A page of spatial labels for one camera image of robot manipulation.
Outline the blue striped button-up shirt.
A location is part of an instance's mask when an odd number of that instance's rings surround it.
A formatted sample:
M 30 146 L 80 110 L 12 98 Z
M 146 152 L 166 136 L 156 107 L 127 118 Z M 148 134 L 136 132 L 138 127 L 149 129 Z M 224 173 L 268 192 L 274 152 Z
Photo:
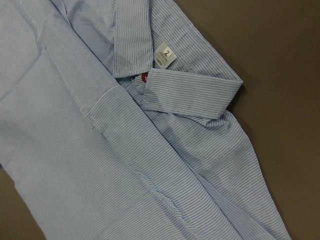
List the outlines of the blue striped button-up shirt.
M 48 240 L 288 240 L 242 83 L 172 0 L 0 3 L 0 163 Z

